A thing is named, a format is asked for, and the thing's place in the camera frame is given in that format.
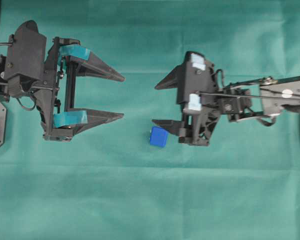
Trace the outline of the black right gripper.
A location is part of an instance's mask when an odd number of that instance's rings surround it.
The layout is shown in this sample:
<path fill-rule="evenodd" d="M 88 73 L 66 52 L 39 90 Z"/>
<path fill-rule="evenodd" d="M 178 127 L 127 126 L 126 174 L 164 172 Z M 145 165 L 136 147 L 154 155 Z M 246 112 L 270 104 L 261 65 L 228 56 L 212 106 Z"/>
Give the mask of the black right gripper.
<path fill-rule="evenodd" d="M 214 70 L 213 76 L 217 89 L 212 92 L 200 92 L 202 97 L 212 97 L 212 103 L 203 104 L 199 113 L 184 113 L 181 106 L 181 120 L 153 119 L 152 122 L 168 131 L 170 134 L 178 136 L 178 142 L 192 146 L 207 146 L 217 125 L 221 112 L 218 106 L 218 96 L 220 88 L 218 85 L 218 73 L 221 69 Z M 177 65 L 167 76 L 165 76 L 154 88 L 156 90 L 177 88 L 183 79 L 183 65 Z"/>

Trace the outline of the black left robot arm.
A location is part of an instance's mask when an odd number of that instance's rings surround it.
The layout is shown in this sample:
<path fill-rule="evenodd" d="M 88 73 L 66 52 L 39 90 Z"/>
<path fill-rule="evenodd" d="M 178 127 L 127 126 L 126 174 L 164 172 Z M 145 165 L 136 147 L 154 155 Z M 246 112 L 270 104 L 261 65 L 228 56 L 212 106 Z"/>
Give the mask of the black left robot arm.
<path fill-rule="evenodd" d="M 43 138 L 68 142 L 75 135 L 123 117 L 122 113 L 75 107 L 77 77 L 123 82 L 124 77 L 80 41 L 11 35 L 5 56 L 0 55 L 0 100 L 30 98 L 41 117 Z"/>

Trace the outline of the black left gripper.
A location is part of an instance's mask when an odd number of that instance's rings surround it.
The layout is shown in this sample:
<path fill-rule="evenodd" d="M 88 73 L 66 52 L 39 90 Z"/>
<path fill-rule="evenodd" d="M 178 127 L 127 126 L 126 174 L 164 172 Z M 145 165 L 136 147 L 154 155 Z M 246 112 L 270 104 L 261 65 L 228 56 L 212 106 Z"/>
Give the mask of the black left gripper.
<path fill-rule="evenodd" d="M 60 113 L 58 99 L 59 81 L 66 66 L 66 91 L 64 112 Z M 122 119 L 123 113 L 88 108 L 74 108 L 76 77 L 95 77 L 124 82 L 125 77 L 103 62 L 80 41 L 55 37 L 53 46 L 44 61 L 43 82 L 45 88 L 34 93 L 36 108 L 40 113 L 43 138 L 47 141 L 69 142 L 90 128 Z"/>

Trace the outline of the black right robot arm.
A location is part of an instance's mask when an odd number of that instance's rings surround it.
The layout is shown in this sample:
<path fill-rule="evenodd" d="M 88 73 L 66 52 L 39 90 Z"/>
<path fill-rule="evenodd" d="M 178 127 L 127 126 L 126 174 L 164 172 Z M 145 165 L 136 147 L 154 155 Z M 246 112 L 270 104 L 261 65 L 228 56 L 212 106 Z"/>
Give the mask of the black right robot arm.
<path fill-rule="evenodd" d="M 270 127 L 283 110 L 300 114 L 300 76 L 219 86 L 222 72 L 207 60 L 185 60 L 176 66 L 155 89 L 177 88 L 181 119 L 154 119 L 153 123 L 177 136 L 181 144 L 208 146 L 222 115 L 229 122 L 257 120 Z"/>

